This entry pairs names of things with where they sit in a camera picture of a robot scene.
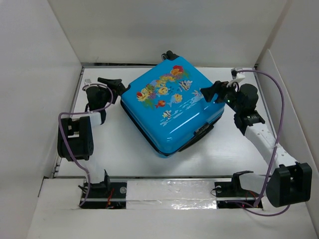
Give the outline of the blue child suitcase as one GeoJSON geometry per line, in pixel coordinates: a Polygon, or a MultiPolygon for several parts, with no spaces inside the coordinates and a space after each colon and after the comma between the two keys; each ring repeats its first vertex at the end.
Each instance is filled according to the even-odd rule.
{"type": "Polygon", "coordinates": [[[205,100],[201,89],[213,83],[183,57],[167,51],[161,58],[121,92],[121,106],[153,149],[169,157],[210,132],[225,104],[205,100]]]}

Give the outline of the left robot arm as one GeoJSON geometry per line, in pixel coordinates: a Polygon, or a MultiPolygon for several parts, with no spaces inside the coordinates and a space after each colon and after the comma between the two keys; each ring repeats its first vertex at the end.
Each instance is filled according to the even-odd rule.
{"type": "Polygon", "coordinates": [[[107,108],[126,91],[126,87],[121,79],[99,77],[96,83],[85,80],[82,91],[87,97],[84,112],[60,113],[58,116],[57,151],[61,158],[74,162],[85,172],[87,182],[80,186],[82,192],[94,192],[104,198],[111,193],[111,183],[106,170],[91,159],[93,128],[105,123],[107,108]]]}

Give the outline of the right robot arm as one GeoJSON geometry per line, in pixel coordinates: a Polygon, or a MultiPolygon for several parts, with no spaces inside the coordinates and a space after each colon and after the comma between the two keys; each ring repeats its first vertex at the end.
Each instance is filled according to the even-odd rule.
{"type": "Polygon", "coordinates": [[[221,187],[221,192],[231,191],[241,196],[252,191],[267,197],[274,207],[307,202],[311,197],[312,168],[289,155],[269,132],[256,111],[259,97],[255,86],[244,84],[236,90],[227,84],[217,81],[200,91],[208,103],[225,103],[235,112],[236,127],[253,143],[268,169],[265,176],[252,171],[236,172],[229,185],[221,187]]]}

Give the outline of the metal base rail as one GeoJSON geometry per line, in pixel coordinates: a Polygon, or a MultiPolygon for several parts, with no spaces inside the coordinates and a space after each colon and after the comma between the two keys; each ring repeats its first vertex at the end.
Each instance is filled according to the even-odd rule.
{"type": "Polygon", "coordinates": [[[46,180],[52,199],[61,208],[86,210],[192,210],[216,209],[227,201],[253,203],[253,190],[228,193],[229,178],[150,178],[112,177],[111,190],[99,193],[91,190],[88,199],[80,189],[80,178],[46,180]]]}

